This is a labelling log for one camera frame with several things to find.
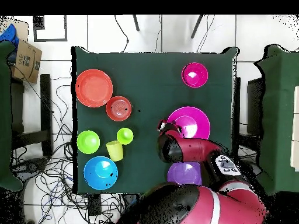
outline blue bowl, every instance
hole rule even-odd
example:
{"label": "blue bowl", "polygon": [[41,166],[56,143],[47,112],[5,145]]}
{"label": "blue bowl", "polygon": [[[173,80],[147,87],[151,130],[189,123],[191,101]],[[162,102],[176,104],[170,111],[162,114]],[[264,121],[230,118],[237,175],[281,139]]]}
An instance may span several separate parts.
{"label": "blue bowl", "polygon": [[90,159],[84,167],[84,179],[96,190],[105,190],[113,186],[118,173],[115,163],[105,156]]}

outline dark green tablecloth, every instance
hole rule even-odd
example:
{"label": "dark green tablecloth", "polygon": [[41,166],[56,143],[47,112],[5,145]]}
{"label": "dark green tablecloth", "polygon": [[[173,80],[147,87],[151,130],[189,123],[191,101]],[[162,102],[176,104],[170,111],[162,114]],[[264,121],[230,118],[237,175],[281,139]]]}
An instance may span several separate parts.
{"label": "dark green tablecloth", "polygon": [[9,169],[12,158],[11,70],[6,58],[14,49],[10,41],[0,41],[0,187],[20,191],[23,183]]}
{"label": "dark green tablecloth", "polygon": [[[92,130],[100,136],[100,148],[92,155],[78,151],[78,193],[99,193],[84,180],[86,162],[94,156],[107,156],[106,143],[116,140],[122,127],[134,132],[134,140],[124,146],[124,159],[116,162],[119,177],[103,193],[143,193],[166,181],[171,164],[160,161],[156,142],[157,125],[179,107],[194,106],[203,110],[211,123],[210,139],[231,149],[232,60],[236,48],[223,54],[134,53],[93,54],[75,49],[77,76],[87,69],[100,69],[113,83],[113,96],[131,101],[131,116],[122,122],[112,121],[106,106],[89,108],[77,101],[78,133]],[[207,83],[197,89],[186,86],[181,78],[190,62],[204,64]]]}
{"label": "dark green tablecloth", "polygon": [[268,194],[299,192],[299,172],[290,166],[294,90],[299,86],[299,53],[270,45],[264,59],[256,62],[265,79],[259,163],[259,182]]}

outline black chair leg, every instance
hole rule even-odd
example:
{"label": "black chair leg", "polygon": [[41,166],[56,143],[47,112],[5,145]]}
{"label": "black chair leg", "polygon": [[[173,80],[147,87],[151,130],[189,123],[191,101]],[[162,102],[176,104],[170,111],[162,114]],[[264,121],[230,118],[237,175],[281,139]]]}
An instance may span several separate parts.
{"label": "black chair leg", "polygon": [[139,25],[138,25],[138,22],[137,22],[137,17],[136,17],[136,15],[133,15],[133,18],[134,18],[134,22],[135,22],[136,30],[139,31]]}
{"label": "black chair leg", "polygon": [[196,34],[196,31],[197,31],[197,28],[199,27],[199,23],[201,22],[201,19],[203,18],[204,15],[199,15],[199,18],[197,19],[197,22],[195,24],[195,27],[193,29],[193,33],[191,34],[191,39],[194,38],[195,34]]}

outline white tile floor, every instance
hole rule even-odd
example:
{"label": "white tile floor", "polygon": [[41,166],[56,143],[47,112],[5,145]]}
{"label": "white tile floor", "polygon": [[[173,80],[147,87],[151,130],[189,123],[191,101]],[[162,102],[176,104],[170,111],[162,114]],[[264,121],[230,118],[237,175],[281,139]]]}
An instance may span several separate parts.
{"label": "white tile floor", "polygon": [[[240,122],[247,123],[247,95],[246,87],[249,80],[261,77],[261,74],[253,62],[263,57],[266,45],[280,44],[284,48],[294,51],[299,48],[298,17],[295,15],[209,15],[204,16],[194,39],[191,33],[198,15],[163,15],[163,52],[196,52],[221,53],[227,47],[236,46],[240,49],[237,56],[237,76],[241,77],[241,114]],[[28,42],[43,51],[40,73],[50,74],[51,78],[67,78],[71,67],[71,46],[81,46],[93,53],[121,52],[126,45],[126,38],[117,26],[114,16],[67,16],[67,38],[68,41],[34,42],[33,39],[33,17],[15,16],[15,19],[25,21],[29,24]],[[125,34],[128,36],[129,44],[126,48],[128,53],[153,52],[156,47],[157,34],[160,30],[159,15],[137,15],[140,31],[135,29],[132,15],[117,16],[117,20]],[[204,44],[199,47],[208,26],[211,25]],[[63,16],[45,16],[45,30],[37,31],[38,39],[64,38]],[[161,52],[161,33],[157,41],[157,52]],[[51,81],[52,100],[62,110],[66,111],[64,103],[56,96],[56,89],[61,85],[70,85],[71,79],[57,79]],[[40,93],[39,80],[32,84],[37,93]],[[64,118],[64,123],[72,130],[72,101],[68,86],[58,89],[58,95],[66,102],[69,111]],[[25,131],[40,130],[40,100],[32,88],[25,83],[24,93],[24,115],[23,124]],[[53,104],[54,116],[59,121],[60,113],[57,106]],[[59,126],[53,118],[53,134],[57,133]],[[240,125],[242,133],[246,133],[246,125]],[[54,147],[62,144],[62,136],[59,136]],[[41,146],[30,145],[28,152],[23,155],[24,159],[41,157]],[[63,156],[62,150],[55,154],[55,158]],[[47,182],[55,181],[46,178]],[[44,191],[48,191],[37,178],[37,185]],[[41,200],[45,195],[35,182],[31,179],[25,191],[25,214],[27,219],[33,219],[36,223],[43,217]],[[42,204],[46,204],[48,198],[44,197]],[[57,224],[59,218],[66,211],[65,206],[59,206],[50,210],[43,224]],[[119,213],[114,210],[113,219],[117,219]],[[107,216],[102,215],[99,219],[105,221]],[[69,209],[65,213],[65,219],[59,224],[87,224],[80,216],[77,209]]]}

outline red plate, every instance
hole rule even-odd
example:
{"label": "red plate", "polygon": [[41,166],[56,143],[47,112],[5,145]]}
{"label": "red plate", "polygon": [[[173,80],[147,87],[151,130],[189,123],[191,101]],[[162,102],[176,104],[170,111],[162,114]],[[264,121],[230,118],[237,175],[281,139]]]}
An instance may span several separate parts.
{"label": "red plate", "polygon": [[126,120],[132,112],[131,103],[123,96],[112,97],[106,105],[106,112],[114,121]]}
{"label": "red plate", "polygon": [[83,71],[77,78],[76,95],[87,107],[105,105],[112,96],[113,86],[109,76],[98,69]]}

